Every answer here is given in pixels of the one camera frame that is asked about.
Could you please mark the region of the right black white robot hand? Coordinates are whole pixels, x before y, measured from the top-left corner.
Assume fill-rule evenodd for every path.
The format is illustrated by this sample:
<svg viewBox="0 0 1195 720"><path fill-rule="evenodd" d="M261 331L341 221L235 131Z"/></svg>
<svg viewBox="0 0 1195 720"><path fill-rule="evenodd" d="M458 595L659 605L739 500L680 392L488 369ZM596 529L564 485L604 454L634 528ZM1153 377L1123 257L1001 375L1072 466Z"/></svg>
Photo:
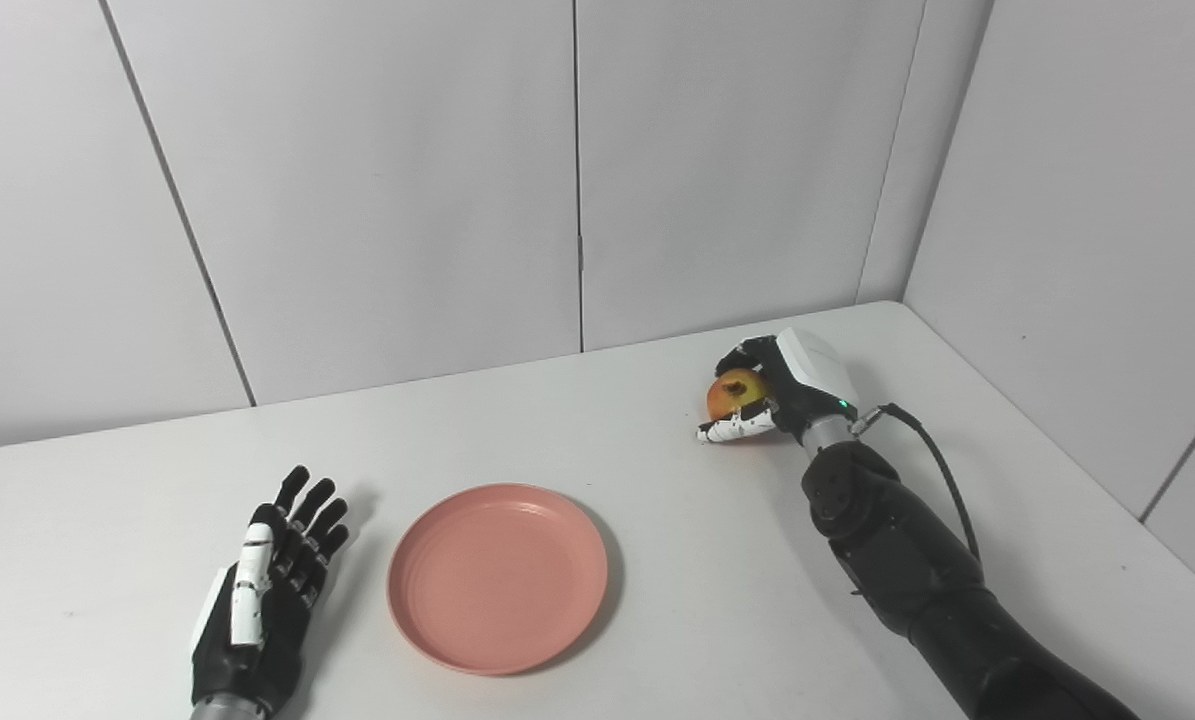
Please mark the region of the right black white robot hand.
<svg viewBox="0 0 1195 720"><path fill-rule="evenodd" d="M744 370L762 379L767 393L728 416L699 425L695 437L707 445L779 430L816 455L856 439L858 395L835 347L811 332L789 327L776 334L744 338L715 368Z"/></svg>

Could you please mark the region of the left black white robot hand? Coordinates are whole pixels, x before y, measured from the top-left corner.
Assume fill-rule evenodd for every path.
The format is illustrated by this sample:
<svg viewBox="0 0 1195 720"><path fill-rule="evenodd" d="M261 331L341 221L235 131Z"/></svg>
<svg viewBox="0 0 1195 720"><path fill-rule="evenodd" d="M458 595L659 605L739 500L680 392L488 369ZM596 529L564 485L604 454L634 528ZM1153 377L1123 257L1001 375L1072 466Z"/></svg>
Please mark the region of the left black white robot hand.
<svg viewBox="0 0 1195 720"><path fill-rule="evenodd" d="M304 675L304 644L329 566L350 539L347 500L304 464L249 519L241 550L217 570L194 630L194 719L272 719Z"/></svg>

